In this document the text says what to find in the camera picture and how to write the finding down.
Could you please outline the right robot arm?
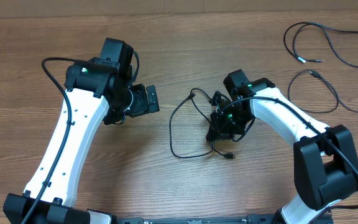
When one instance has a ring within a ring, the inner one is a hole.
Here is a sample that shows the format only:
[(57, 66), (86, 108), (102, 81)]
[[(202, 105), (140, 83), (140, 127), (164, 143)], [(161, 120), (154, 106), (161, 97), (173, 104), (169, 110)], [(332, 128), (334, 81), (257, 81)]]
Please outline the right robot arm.
[(358, 191), (358, 156), (351, 132), (310, 117), (267, 78), (249, 81), (242, 70), (216, 91), (206, 140), (244, 137), (256, 119), (266, 122), (293, 149), (295, 197), (270, 215), (248, 215), (247, 223), (332, 223), (331, 210)]

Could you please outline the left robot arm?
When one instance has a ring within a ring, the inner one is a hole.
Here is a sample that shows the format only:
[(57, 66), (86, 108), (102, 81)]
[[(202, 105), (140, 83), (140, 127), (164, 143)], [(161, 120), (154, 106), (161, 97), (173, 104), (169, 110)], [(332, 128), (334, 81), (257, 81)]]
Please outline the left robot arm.
[(136, 84), (137, 52), (123, 40), (107, 38), (99, 57), (71, 59), (62, 109), (43, 159), (20, 195), (8, 194), (3, 212), (11, 223), (116, 223), (115, 215), (77, 210), (78, 184), (101, 123), (122, 125), (159, 111), (156, 88)]

